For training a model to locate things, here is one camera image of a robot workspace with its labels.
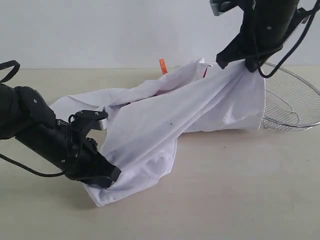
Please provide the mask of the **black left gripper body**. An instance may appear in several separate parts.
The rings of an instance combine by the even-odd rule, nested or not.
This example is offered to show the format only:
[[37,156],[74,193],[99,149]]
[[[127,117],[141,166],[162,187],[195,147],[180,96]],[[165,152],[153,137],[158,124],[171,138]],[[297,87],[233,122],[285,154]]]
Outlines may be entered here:
[[117,166],[98,152],[97,143],[73,129],[70,123],[62,122],[53,129],[32,125],[19,134],[19,141],[73,181],[109,188],[121,174]]

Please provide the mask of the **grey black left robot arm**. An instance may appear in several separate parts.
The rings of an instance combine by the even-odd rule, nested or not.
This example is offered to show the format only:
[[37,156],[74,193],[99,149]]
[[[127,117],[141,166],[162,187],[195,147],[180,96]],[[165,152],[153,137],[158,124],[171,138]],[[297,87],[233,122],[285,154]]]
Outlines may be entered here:
[[88,137],[104,130],[105,110],[80,110],[68,121],[57,119],[42,96],[27,86],[0,85],[0,138],[15,138],[61,170],[60,175],[95,188],[109,188],[121,170]]

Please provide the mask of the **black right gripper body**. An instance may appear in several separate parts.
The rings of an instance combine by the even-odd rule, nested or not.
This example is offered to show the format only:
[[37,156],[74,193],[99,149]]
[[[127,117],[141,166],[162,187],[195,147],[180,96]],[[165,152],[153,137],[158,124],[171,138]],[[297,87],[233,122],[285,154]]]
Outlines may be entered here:
[[216,55],[216,63],[225,69],[231,62],[245,60],[250,72],[264,64],[268,58],[283,48],[286,41],[286,24],[260,25],[257,28],[243,24],[236,37]]

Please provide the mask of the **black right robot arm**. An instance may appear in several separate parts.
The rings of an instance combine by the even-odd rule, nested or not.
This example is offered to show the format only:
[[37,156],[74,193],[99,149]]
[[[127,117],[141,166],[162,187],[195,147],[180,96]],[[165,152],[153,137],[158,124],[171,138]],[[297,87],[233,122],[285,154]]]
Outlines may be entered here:
[[283,48],[298,4],[298,0],[211,0],[215,16],[235,7],[243,11],[239,33],[216,55],[216,63],[225,69],[231,62],[245,60],[254,72]]

